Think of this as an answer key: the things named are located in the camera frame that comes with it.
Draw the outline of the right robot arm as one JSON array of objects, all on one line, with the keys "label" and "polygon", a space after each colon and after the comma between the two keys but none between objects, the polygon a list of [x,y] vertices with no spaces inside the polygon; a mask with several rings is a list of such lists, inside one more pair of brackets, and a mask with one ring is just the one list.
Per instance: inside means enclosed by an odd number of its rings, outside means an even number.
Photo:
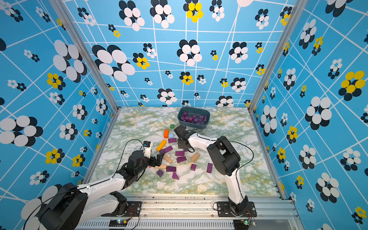
[{"label": "right robot arm", "polygon": [[174,129],[175,134],[185,145],[185,148],[206,150],[216,170],[225,176],[228,188],[228,200],[231,212],[240,216],[246,208],[248,197],[241,186],[240,156],[231,142],[224,136],[210,138],[188,131],[184,126]]}]

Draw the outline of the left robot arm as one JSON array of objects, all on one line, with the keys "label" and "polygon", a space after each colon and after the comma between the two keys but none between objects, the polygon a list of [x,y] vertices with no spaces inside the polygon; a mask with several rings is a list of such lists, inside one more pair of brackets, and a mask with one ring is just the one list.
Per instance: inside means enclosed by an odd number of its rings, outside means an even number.
[{"label": "left robot arm", "polygon": [[148,167],[161,166],[163,157],[163,153],[147,157],[136,150],[113,176],[80,186],[64,185],[40,211],[40,224],[47,230],[73,230],[100,215],[123,215],[127,199],[120,191],[137,182]]}]

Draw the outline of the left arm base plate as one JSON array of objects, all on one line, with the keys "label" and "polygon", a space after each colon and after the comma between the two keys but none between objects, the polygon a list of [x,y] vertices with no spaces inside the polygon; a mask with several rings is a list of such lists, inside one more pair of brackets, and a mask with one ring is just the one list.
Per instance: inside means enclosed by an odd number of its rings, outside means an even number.
[{"label": "left arm base plate", "polygon": [[138,217],[140,215],[142,202],[127,201],[123,205],[118,205],[113,213],[103,214],[102,217]]}]

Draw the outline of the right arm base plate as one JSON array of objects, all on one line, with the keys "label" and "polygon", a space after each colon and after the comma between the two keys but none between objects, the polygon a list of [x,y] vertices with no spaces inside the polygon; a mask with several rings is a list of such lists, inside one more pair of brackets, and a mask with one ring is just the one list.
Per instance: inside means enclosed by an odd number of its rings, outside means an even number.
[{"label": "right arm base plate", "polygon": [[254,202],[235,204],[232,201],[217,202],[215,209],[219,217],[257,217]]}]

